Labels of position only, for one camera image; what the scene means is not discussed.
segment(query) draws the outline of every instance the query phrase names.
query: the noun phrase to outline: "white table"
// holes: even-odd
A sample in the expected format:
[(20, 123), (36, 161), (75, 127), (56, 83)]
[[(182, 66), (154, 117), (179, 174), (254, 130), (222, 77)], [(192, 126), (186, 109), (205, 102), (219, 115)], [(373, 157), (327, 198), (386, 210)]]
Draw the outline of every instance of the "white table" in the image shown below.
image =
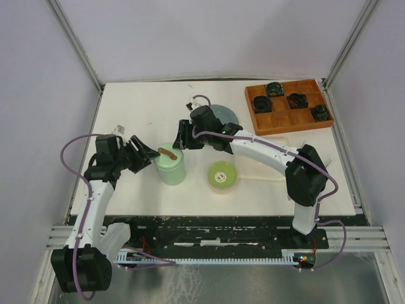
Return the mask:
[[(245, 86), (265, 84), (255, 81), (143, 82), (107, 84), (97, 114), (94, 133), (111, 133), (117, 125), (125, 127), (126, 138), (136, 135), (153, 149), (161, 143), (172, 143), (177, 135), (178, 121), (188, 119), (185, 104), (195, 94), (207, 95), (214, 104), (231, 108), (239, 124), (254, 132), (244, 96)], [(330, 129), (309, 130), (273, 137), (287, 138), (291, 146), (303, 143), (314, 146), (329, 173), (339, 183), (337, 194), (324, 200), (320, 215), (355, 215), (351, 195)], [(87, 164), (96, 152), (95, 139), (85, 157)], [(281, 216), (294, 214), (294, 202), (288, 199), (284, 182), (239, 179), (233, 188), (213, 189), (207, 180), (209, 166), (218, 161), (233, 162), (234, 156), (215, 151), (212, 147), (184, 151), (186, 180), (178, 186), (167, 186), (152, 164), (133, 174), (124, 171), (109, 202), (107, 215), (156, 216)], [(328, 182), (325, 191), (333, 188)], [(84, 195), (80, 182), (72, 207), (77, 214)]]

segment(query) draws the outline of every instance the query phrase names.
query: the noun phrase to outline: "teal plate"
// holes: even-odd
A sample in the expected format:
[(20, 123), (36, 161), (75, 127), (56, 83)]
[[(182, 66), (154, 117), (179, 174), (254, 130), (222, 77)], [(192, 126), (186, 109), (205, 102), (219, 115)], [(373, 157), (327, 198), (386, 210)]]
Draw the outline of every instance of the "teal plate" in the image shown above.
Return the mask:
[(212, 104), (211, 109), (214, 112), (215, 116), (219, 118), (222, 124), (227, 124), (229, 122), (233, 122), (237, 125), (239, 124), (239, 120), (236, 117), (235, 113), (226, 106), (221, 106), (220, 104)]

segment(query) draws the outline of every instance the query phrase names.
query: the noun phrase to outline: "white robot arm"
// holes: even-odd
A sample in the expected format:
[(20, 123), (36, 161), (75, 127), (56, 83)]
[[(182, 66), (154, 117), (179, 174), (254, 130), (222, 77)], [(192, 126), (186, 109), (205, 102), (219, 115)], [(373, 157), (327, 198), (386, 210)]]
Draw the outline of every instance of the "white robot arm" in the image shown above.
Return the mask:
[(315, 227), (317, 200), (328, 180), (314, 166), (308, 165), (308, 162), (312, 163), (327, 173), (314, 147), (281, 146), (240, 125), (223, 125), (209, 106), (188, 104), (187, 107), (191, 120), (180, 121), (173, 147), (202, 149), (207, 144), (215, 150), (246, 156), (276, 169), (285, 176), (287, 192), (295, 201), (293, 228), (300, 234), (310, 234)]
[(63, 292), (76, 292), (78, 285), (81, 291), (108, 289), (112, 277), (111, 264), (130, 239), (130, 227), (124, 223), (111, 224), (106, 234), (101, 236), (107, 205), (122, 170), (137, 173), (159, 155), (136, 136), (127, 142), (122, 136), (114, 134), (97, 137), (96, 153), (84, 173), (89, 187), (73, 231), (64, 248), (54, 250), (51, 256), (51, 264)]

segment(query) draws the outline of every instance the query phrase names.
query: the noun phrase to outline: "green canister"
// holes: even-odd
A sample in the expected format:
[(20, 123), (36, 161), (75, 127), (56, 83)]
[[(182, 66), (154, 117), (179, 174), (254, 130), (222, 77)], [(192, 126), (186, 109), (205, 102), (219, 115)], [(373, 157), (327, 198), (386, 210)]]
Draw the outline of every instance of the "green canister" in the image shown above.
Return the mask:
[(185, 166), (182, 150), (173, 149), (172, 143), (166, 142), (158, 148), (160, 156), (154, 159), (162, 181), (169, 186), (181, 184), (185, 179)]

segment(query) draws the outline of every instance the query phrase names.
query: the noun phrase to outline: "wooden tray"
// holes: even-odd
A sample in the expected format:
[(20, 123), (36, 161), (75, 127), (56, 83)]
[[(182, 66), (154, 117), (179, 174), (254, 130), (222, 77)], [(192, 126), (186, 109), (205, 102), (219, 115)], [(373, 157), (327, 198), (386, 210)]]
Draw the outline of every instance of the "wooden tray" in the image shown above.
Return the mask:
[[(321, 93), (315, 79), (281, 82), (284, 89), (284, 96), (270, 98), (273, 102), (271, 112), (255, 114), (253, 110), (253, 99), (256, 96), (267, 96), (266, 85), (252, 85), (246, 87), (245, 96), (247, 107), (251, 114), (252, 123), (256, 135), (270, 135), (311, 129), (330, 127), (334, 119), (328, 108), (330, 120), (315, 122), (311, 109), (316, 105), (326, 105), (325, 98)], [(291, 110), (287, 96), (292, 93), (305, 94), (308, 107)]]

